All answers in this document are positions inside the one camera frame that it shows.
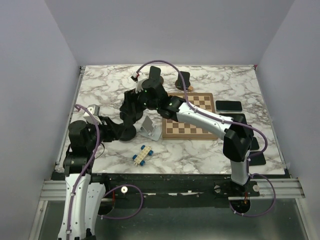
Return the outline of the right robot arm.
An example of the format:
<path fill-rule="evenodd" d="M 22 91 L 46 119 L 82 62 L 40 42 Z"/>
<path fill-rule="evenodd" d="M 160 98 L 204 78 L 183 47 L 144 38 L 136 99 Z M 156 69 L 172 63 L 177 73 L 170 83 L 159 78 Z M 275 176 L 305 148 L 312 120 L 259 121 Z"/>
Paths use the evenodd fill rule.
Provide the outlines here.
<path fill-rule="evenodd" d="M 136 88 L 124 93 L 120 118 L 130 127 L 142 116 L 144 110 L 154 110 L 167 120 L 194 125 L 223 140 L 223 154 L 230 160 L 230 191 L 241 196 L 248 190 L 248 157 L 253 131 L 244 118 L 231 118 L 196 107 L 186 98 L 169 95 L 155 79 L 146 78 L 137 82 Z"/>

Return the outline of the black phone second row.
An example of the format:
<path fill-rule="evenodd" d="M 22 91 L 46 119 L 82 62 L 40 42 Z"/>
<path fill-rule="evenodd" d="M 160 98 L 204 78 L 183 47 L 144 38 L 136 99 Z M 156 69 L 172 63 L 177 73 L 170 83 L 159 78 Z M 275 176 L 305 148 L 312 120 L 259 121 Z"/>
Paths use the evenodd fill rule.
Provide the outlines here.
<path fill-rule="evenodd" d="M 260 149 L 260 146 L 259 146 L 258 140 L 256 137 L 253 137 L 250 150 L 251 151 L 258 151 L 259 149 Z"/>

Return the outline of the black phone teal case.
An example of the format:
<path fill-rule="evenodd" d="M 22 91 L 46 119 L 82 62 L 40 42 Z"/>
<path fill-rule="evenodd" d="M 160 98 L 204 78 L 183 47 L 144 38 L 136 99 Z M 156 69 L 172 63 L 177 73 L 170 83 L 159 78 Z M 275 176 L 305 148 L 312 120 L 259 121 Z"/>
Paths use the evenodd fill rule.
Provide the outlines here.
<path fill-rule="evenodd" d="M 241 112 L 243 110 L 240 101 L 216 100 L 215 106 L 217 111 L 222 112 Z"/>

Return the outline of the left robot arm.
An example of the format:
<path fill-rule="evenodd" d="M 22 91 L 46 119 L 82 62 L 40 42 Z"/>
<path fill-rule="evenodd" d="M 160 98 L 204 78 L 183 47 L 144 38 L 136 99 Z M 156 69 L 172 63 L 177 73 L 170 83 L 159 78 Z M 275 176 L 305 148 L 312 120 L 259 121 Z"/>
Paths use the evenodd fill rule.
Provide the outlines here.
<path fill-rule="evenodd" d="M 65 204 L 59 240 L 94 240 L 100 201 L 107 197 L 111 185 L 92 177 L 97 147 L 120 136 L 121 126 L 109 117 L 98 117 L 98 125 L 77 120 L 68 126 L 70 145 L 63 162 Z"/>

